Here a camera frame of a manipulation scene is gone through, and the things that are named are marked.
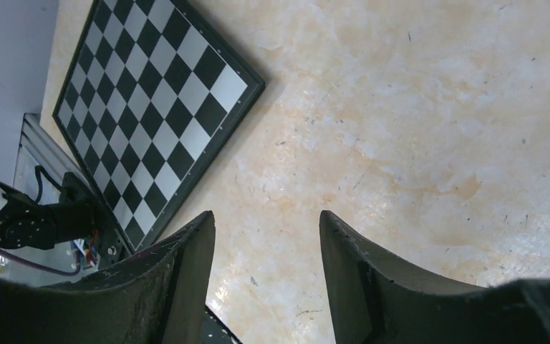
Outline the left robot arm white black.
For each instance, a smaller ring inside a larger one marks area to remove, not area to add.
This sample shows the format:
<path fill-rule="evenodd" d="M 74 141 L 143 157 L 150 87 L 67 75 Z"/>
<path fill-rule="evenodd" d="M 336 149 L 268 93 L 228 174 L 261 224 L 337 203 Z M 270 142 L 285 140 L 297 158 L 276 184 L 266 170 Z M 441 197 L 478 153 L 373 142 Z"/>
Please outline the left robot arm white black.
<path fill-rule="evenodd" d="M 105 213 L 84 181 L 66 172 L 59 201 L 39 204 L 0 182 L 0 248 L 49 250 L 100 231 Z"/>

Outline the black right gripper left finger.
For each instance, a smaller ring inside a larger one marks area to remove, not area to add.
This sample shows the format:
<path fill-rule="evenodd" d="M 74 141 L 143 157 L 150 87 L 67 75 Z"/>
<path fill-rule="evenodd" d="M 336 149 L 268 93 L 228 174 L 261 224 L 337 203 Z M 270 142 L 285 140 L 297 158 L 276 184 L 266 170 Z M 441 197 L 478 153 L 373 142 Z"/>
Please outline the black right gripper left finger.
<path fill-rule="evenodd" d="M 0 279 L 0 343 L 199 343 L 215 234 L 214 215 L 204 211 L 77 282 Z"/>

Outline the black white checkerboard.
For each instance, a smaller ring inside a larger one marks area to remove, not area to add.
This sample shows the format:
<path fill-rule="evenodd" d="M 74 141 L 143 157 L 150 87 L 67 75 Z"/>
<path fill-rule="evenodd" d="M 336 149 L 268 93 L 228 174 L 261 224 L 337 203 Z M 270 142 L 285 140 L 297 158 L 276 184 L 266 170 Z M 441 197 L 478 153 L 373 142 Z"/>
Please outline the black white checkerboard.
<path fill-rule="evenodd" d="M 136 252 L 162 234 L 264 88 L 187 1 L 94 1 L 53 117 Z"/>

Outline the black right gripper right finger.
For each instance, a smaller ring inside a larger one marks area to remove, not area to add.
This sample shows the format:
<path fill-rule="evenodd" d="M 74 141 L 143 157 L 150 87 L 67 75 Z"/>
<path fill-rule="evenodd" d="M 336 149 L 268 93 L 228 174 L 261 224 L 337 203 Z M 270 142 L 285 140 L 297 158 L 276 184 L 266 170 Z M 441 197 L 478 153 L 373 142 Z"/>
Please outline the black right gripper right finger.
<path fill-rule="evenodd" d="M 550 343 L 550 279 L 479 287 L 423 269 L 331 211 L 319 218 L 338 343 Z"/>

